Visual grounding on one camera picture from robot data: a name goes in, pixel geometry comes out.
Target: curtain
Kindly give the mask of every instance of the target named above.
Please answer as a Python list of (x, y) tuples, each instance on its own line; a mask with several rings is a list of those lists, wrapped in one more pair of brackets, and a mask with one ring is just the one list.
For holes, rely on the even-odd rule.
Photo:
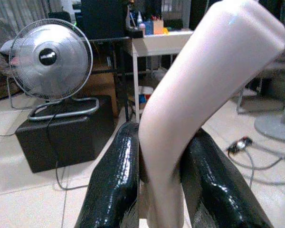
[(33, 21), (61, 11), (60, 0), (0, 0), (0, 18), (4, 18), (18, 33)]

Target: fan grille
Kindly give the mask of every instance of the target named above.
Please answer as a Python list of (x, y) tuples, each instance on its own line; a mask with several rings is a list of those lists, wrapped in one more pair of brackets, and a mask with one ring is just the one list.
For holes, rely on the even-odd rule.
[(60, 100), (74, 95), (87, 82), (93, 54), (77, 27), (64, 20), (42, 19), (19, 32), (9, 60), (23, 91), (45, 100)]

